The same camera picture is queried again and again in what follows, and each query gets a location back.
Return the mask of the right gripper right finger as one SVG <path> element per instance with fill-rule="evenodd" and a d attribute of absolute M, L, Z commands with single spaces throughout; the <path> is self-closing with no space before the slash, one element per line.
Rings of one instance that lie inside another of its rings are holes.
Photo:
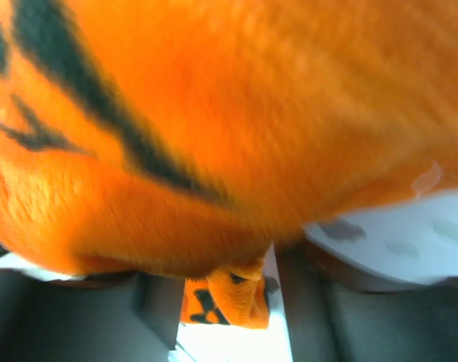
<path fill-rule="evenodd" d="M 356 290 L 312 245 L 276 253 L 295 361 L 458 361 L 458 284 Z"/>

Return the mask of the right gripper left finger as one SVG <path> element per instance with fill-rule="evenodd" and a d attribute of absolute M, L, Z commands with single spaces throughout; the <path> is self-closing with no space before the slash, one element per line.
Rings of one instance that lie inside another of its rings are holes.
<path fill-rule="evenodd" d="M 166 361 L 183 282 L 145 274 L 43 282 L 0 269 L 0 361 Z"/>

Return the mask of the orange patterned pillowcase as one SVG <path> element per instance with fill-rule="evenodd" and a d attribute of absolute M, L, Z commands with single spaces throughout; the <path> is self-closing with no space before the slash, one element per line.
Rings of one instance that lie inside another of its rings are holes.
<path fill-rule="evenodd" d="M 264 329 L 305 225 L 458 189 L 458 1 L 0 1 L 0 245 Z"/>

